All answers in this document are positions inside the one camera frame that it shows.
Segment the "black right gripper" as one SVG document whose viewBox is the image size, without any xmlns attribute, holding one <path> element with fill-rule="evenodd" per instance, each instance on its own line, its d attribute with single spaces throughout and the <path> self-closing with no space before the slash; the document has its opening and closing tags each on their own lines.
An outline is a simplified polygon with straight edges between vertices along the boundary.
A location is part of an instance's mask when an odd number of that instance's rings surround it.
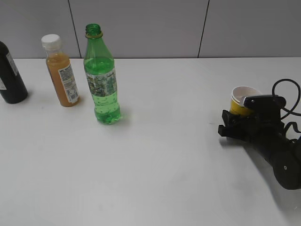
<svg viewBox="0 0 301 226">
<path fill-rule="evenodd" d="M 285 140 L 283 135 L 284 123 L 280 120 L 280 111 L 253 113 L 242 117 L 227 110 L 222 111 L 224 125 L 219 125 L 218 134 L 255 146 L 270 145 L 272 142 Z"/>
</svg>

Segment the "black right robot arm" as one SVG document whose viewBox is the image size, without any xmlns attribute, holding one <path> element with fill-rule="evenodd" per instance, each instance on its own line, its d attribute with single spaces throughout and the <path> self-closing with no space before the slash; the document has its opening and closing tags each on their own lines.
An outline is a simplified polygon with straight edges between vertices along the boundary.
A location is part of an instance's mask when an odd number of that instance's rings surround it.
<svg viewBox="0 0 301 226">
<path fill-rule="evenodd" d="M 301 140 L 286 138 L 288 127 L 283 122 L 262 120 L 256 114 L 240 117 L 227 110 L 222 111 L 222 119 L 220 136 L 250 143 L 272 167 L 283 188 L 301 188 Z"/>
</svg>

